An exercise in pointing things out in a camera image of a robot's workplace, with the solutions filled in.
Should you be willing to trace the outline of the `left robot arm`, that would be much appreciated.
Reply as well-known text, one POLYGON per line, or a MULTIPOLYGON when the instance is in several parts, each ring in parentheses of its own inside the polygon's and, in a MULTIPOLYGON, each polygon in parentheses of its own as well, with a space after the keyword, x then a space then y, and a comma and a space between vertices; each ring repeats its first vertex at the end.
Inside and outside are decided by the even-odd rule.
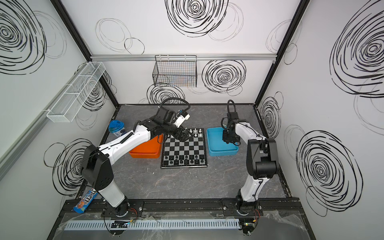
POLYGON ((81 165, 81 175, 106 202, 114 208, 118 216, 124 216, 130 208, 127 197, 114 180, 112 165, 137 146, 160 135, 170 135, 185 142, 193 135, 182 126, 190 115, 187 110, 177 113, 159 107, 157 113, 143 121, 137 121, 128 133, 109 143, 86 148, 81 165))

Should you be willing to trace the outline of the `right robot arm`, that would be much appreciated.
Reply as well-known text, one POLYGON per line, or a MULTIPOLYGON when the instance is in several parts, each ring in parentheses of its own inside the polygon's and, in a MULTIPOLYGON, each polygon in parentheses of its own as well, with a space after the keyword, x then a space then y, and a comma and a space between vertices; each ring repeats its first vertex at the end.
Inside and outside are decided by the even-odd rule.
POLYGON ((248 176, 236 197, 237 210, 255 208, 265 184, 278 173, 279 157, 274 139, 258 133, 250 123, 241 120, 237 112, 227 113, 227 124, 222 125, 223 141, 237 144, 243 141, 247 145, 246 168, 248 176))

